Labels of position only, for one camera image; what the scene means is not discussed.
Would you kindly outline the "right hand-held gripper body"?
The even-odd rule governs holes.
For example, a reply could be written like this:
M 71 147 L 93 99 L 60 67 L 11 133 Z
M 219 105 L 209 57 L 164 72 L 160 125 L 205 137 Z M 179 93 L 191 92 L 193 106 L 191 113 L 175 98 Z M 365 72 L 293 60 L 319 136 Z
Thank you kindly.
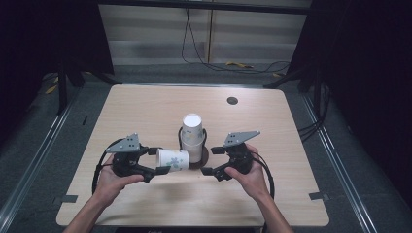
M 231 132 L 223 142 L 223 149 L 229 156 L 228 166 L 235 168 L 241 174 L 248 174 L 252 168 L 253 156 L 246 146 L 246 142 L 260 132 Z

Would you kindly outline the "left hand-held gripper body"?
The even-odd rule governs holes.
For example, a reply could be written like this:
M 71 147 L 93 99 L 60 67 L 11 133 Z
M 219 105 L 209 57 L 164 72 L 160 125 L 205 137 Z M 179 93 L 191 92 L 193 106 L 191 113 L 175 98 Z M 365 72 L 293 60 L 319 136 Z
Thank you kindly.
M 142 146 L 137 133 L 126 136 L 115 141 L 106 148 L 106 152 L 112 153 L 112 170 L 119 177 L 142 175 L 146 178 L 150 169 L 139 164 L 139 159 L 149 151 L 148 147 Z

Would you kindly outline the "floral print paper cup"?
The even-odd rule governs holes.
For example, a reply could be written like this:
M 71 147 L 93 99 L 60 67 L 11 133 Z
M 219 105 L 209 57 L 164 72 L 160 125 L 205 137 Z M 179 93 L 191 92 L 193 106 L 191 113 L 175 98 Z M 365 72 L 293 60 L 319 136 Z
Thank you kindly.
M 169 166 L 170 172 L 184 171 L 189 168 L 189 154 L 185 150 L 158 149 L 156 163 L 158 167 Z

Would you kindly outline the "white paper cup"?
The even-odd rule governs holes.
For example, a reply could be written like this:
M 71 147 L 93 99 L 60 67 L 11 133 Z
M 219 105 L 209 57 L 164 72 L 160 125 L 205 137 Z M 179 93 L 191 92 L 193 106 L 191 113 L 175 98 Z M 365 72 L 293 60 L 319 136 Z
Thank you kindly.
M 202 143 L 204 140 L 201 116 L 198 114 L 187 114 L 184 116 L 180 139 L 182 150 L 186 150 L 189 153 L 189 162 L 199 162 L 202 156 Z

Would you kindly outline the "person's right hand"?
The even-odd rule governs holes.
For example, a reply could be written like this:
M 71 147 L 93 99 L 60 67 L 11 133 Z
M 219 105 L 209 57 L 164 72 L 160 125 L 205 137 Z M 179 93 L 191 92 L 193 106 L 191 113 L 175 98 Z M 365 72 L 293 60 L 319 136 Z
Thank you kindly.
M 247 149 L 254 157 L 252 168 L 248 174 L 242 174 L 232 167 L 226 167 L 224 171 L 238 181 L 245 192 L 255 201 L 271 198 L 264 179 L 263 168 L 258 157 L 258 150 L 249 144 L 247 144 Z

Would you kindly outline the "person's left hand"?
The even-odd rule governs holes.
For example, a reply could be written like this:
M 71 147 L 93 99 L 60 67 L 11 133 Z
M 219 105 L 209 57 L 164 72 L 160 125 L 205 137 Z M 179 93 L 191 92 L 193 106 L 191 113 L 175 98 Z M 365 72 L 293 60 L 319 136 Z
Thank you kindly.
M 127 177 L 117 176 L 112 169 L 114 157 L 111 155 L 100 172 L 97 187 L 93 196 L 105 206 L 113 203 L 120 192 L 129 184 L 142 182 L 142 175 L 131 175 Z

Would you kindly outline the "black metal stand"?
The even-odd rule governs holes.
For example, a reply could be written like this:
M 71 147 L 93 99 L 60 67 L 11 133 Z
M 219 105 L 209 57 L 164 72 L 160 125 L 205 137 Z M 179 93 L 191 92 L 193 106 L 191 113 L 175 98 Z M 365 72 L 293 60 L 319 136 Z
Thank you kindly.
M 319 115 L 321 111 L 322 100 L 322 78 L 320 69 L 315 66 L 307 66 L 295 71 L 288 72 L 286 75 L 283 75 L 274 83 L 265 84 L 263 88 L 276 89 L 284 83 L 295 80 L 299 80 L 297 86 L 299 93 L 308 93 L 310 89 L 313 89 L 314 108 L 317 115 Z
M 62 59 L 58 64 L 57 71 L 59 96 L 59 107 L 57 113 L 59 115 L 61 115 L 63 111 L 68 108 L 67 82 L 70 82 L 74 87 L 83 87 L 86 82 L 83 77 L 83 72 L 90 72 L 99 80 L 110 85 L 120 84 L 120 82 L 115 81 L 103 72 L 98 71 L 91 64 L 87 64 L 81 59 L 75 59 L 72 57 Z

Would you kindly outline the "black curtain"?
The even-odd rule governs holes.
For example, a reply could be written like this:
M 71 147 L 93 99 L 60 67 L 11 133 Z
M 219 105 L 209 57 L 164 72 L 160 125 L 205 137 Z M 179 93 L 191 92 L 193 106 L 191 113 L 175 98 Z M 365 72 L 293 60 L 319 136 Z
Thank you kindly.
M 60 67 L 114 72 L 98 1 L 0 0 L 0 145 Z
M 369 156 L 412 208 L 412 0 L 312 0 L 290 69 L 321 70 Z

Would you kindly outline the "black overhead bar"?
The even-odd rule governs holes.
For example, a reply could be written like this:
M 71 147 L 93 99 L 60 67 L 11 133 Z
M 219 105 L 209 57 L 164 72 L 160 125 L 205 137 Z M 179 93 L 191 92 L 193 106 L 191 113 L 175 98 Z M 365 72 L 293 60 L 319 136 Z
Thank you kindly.
M 97 0 L 101 5 L 158 7 L 176 9 L 217 10 L 248 13 L 270 13 L 286 15 L 312 15 L 310 8 L 266 6 L 253 4 L 216 3 L 189 0 Z

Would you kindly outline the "metal floor rail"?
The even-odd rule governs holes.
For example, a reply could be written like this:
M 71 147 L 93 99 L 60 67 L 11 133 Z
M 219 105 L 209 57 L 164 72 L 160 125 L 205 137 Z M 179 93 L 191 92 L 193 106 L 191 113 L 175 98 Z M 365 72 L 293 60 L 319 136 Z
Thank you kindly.
M 326 128 L 320 124 L 320 120 L 316 117 L 314 104 L 307 94 L 302 95 L 305 108 L 311 118 L 311 121 L 316 125 L 316 133 L 318 134 L 327 157 L 335 171 L 335 174 L 340 181 L 340 184 L 345 192 L 345 195 L 351 205 L 351 208 L 360 223 L 360 227 L 364 233 L 378 233 L 377 228 L 365 207 L 361 197 L 353 184 L 349 173 L 343 164 L 334 143 L 332 142 Z
M 45 162 L 66 118 L 69 116 L 76 98 L 77 95 L 74 95 L 73 99 L 70 100 L 62 110 L 58 110 L 58 114 L 53 119 L 50 129 L 42 138 L 41 145 L 36 150 L 33 150 L 30 155 L 30 161 L 28 162 L 24 173 L 21 175 L 17 185 L 0 209 L 0 232 L 6 232 L 12 224 L 18 209 Z

